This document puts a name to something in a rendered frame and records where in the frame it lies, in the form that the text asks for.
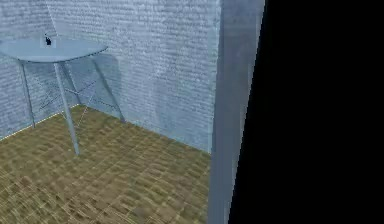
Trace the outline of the pale blue round table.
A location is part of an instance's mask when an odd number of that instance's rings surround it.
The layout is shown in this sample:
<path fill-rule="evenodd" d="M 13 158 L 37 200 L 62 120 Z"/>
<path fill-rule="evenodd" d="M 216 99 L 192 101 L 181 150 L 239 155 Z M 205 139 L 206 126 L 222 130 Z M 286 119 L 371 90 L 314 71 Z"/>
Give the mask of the pale blue round table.
<path fill-rule="evenodd" d="M 112 92 L 112 89 L 107 83 L 105 75 L 103 74 L 100 66 L 98 65 L 95 59 L 95 56 L 101 52 L 104 52 L 107 49 L 107 46 L 96 41 L 84 39 L 70 39 L 58 36 L 50 37 L 50 39 L 52 41 L 51 46 L 46 45 L 45 37 L 22 38 L 3 41 L 0 43 L 0 53 L 12 59 L 15 59 L 21 69 L 23 92 L 26 97 L 27 111 L 31 119 L 32 127 L 36 126 L 36 122 L 33 114 L 33 108 L 25 73 L 25 63 L 52 64 L 54 66 L 57 84 L 64 107 L 64 118 L 68 125 L 68 130 L 72 140 L 74 152 L 76 155 L 79 155 L 80 149 L 75 132 L 75 127 L 73 124 L 70 108 L 65 96 L 65 92 L 70 90 L 66 90 L 64 88 L 63 81 L 60 77 L 60 71 L 67 71 L 65 64 L 68 61 L 89 57 L 95 67 L 96 72 L 98 73 L 98 79 L 102 81 L 103 87 L 106 89 L 108 95 L 113 100 L 114 108 L 118 111 L 119 118 L 123 122 L 125 122 L 125 117 L 121 111 L 121 108 L 117 102 L 115 95 Z M 80 92 L 77 90 L 70 92 L 75 95 L 80 94 Z"/>

